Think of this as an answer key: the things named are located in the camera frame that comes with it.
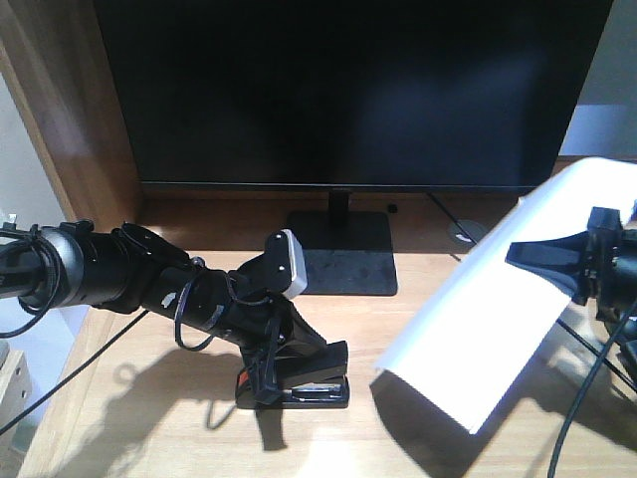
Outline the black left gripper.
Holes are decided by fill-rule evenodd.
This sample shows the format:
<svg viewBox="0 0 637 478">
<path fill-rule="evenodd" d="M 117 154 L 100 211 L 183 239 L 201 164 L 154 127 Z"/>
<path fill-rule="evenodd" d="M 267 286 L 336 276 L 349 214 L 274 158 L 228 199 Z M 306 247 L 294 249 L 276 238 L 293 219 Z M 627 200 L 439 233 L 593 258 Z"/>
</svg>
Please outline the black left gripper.
<svg viewBox="0 0 637 478">
<path fill-rule="evenodd" d="M 279 404 L 277 350 L 284 358 L 309 358 L 343 348 L 329 344 L 281 293 L 266 285 L 264 254 L 230 272 L 200 258 L 144 261 L 143 306 L 173 320 L 174 339 L 190 352 L 214 337 L 240 347 L 248 385 L 241 404 Z"/>
</svg>

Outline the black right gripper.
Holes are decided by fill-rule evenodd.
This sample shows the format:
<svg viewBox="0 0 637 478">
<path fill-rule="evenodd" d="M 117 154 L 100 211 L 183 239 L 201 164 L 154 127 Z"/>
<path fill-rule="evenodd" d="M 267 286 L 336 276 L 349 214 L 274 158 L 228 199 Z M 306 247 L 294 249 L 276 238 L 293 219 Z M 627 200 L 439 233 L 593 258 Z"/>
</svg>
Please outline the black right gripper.
<svg viewBox="0 0 637 478">
<path fill-rule="evenodd" d="M 593 297 L 596 319 L 611 335 L 636 300 L 636 230 L 623 228 L 618 210 L 593 207 L 587 232 L 514 242 L 506 262 L 549 281 L 577 305 Z"/>
</svg>

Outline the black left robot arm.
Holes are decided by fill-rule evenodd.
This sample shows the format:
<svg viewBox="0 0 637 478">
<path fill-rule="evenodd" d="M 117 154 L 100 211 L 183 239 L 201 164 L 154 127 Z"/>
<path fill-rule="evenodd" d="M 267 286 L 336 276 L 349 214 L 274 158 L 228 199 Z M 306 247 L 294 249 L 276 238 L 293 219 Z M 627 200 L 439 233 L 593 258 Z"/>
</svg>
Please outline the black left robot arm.
<svg viewBox="0 0 637 478">
<path fill-rule="evenodd" d="M 98 233 L 89 220 L 1 230 L 1 294 L 41 317 L 89 305 L 120 314 L 146 310 L 208 339 L 236 345 L 243 360 L 235 400 L 243 409 L 344 408 L 346 342 L 328 343 L 293 300 L 307 285 L 292 231 L 272 233 L 238 269 L 208 268 L 152 231 L 125 223 Z"/>
</svg>

